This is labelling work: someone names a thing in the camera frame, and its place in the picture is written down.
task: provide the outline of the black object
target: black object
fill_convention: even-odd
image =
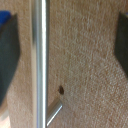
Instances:
[[[17,15],[0,29],[0,105],[12,81],[20,57]]]
[[[64,95],[64,88],[61,85],[59,86],[58,91],[61,95]]]
[[[128,77],[128,18],[119,13],[114,54]]]

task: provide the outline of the textured beige wall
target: textured beige wall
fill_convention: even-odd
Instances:
[[[0,0],[0,9],[19,15],[22,55],[8,94],[11,124],[32,128],[29,2]],[[128,11],[127,0],[51,0],[48,100],[60,97],[64,107],[50,128],[128,128],[127,79],[113,55],[120,10]]]

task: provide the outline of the small hole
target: small hole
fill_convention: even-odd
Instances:
[[[61,95],[64,95],[64,88],[61,85],[59,86],[58,91]]]

